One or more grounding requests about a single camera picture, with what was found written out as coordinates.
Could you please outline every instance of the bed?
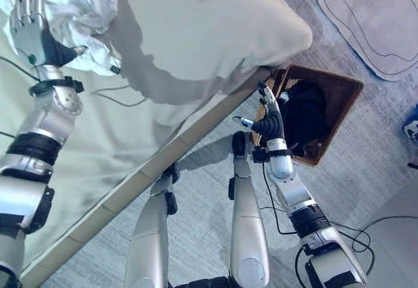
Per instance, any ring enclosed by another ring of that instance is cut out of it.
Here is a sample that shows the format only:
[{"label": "bed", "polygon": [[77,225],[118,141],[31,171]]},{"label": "bed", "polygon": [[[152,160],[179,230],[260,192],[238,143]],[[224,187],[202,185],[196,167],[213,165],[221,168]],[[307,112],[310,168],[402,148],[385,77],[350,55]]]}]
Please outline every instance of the bed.
[{"label": "bed", "polygon": [[[7,15],[0,11],[0,25]],[[27,237],[22,281],[40,285],[171,163],[269,76],[312,32],[283,0],[118,0],[108,44],[121,72],[82,81],[84,109],[54,166],[45,226]],[[0,35],[0,55],[22,65]],[[1,66],[0,130],[14,134],[33,100]],[[4,152],[10,139],[0,138]]]}]

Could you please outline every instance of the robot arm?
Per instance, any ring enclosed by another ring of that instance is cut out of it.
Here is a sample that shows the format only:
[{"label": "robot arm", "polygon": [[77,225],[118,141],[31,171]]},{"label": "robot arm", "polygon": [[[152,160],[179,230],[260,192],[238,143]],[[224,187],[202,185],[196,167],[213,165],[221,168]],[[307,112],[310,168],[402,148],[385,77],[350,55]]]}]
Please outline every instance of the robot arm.
[{"label": "robot arm", "polygon": [[276,99],[265,83],[259,84],[260,100],[266,107],[266,116],[254,122],[235,117],[267,139],[267,175],[277,189],[280,204],[291,220],[305,254],[312,287],[344,287],[352,283],[366,283],[364,270],[340,233],[331,226],[325,214],[298,177],[296,163],[283,134],[283,123]]},{"label": "robot arm", "polygon": [[29,92],[35,106],[0,157],[0,287],[19,287],[24,240],[46,222],[54,190],[48,187],[60,149],[82,104],[81,82],[60,67],[82,54],[51,36],[44,0],[16,0],[10,28],[19,57],[39,83]]}]

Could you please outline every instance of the pillowcase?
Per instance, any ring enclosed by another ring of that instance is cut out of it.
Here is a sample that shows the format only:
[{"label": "pillowcase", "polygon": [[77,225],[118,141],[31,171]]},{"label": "pillowcase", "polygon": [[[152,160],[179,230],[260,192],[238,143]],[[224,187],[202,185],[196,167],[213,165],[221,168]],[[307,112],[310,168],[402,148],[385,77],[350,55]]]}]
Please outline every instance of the pillowcase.
[{"label": "pillowcase", "polygon": [[235,69],[279,65],[312,32],[283,0],[118,0],[110,41],[131,87],[158,103],[213,94]]}]

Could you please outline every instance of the wicker basket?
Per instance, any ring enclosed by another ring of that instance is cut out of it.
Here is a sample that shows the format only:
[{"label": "wicker basket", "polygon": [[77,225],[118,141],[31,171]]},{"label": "wicker basket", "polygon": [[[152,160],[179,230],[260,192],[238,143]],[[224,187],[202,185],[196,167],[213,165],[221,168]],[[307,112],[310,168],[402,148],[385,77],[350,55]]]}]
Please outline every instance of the wicker basket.
[{"label": "wicker basket", "polygon": [[[278,69],[275,76],[266,83],[272,88],[276,98],[281,92],[293,87],[300,80],[309,80],[318,85],[325,94],[327,109],[325,119],[330,132],[327,136],[313,140],[306,145],[306,155],[295,157],[297,161],[310,166],[316,166],[331,144],[334,135],[346,117],[349,109],[359,97],[364,84],[356,79],[319,71],[298,65],[290,65],[287,69]],[[255,120],[264,117],[265,108],[260,105]],[[261,137],[253,133],[253,141],[258,145]]]}]

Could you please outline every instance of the gray carpet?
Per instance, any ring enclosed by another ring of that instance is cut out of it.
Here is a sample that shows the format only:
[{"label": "gray carpet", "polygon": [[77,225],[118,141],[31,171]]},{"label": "gray carpet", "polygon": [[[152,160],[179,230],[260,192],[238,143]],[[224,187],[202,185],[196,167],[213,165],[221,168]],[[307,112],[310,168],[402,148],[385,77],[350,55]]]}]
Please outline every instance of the gray carpet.
[{"label": "gray carpet", "polygon": [[[312,48],[292,62],[354,76],[366,84],[321,165],[299,166],[301,179],[329,218],[359,226],[400,188],[418,182],[417,173],[406,166],[416,146],[400,131],[418,101],[418,81],[412,76],[399,82],[380,80],[348,46],[316,0],[286,1],[311,25],[314,39]],[[231,135],[239,130],[231,117],[254,117],[257,100],[258,95],[252,95],[179,161],[181,178],[174,186],[179,210],[169,218],[173,285],[228,272],[233,203],[227,198],[227,183],[233,175]],[[251,164],[251,171],[260,206],[270,205],[261,166]],[[147,197],[148,191],[135,199],[43,287],[121,287],[129,239]],[[278,235],[270,210],[263,212],[263,219],[272,287],[298,287],[293,270],[297,237]],[[283,230],[291,229],[284,215],[279,219]]]}]

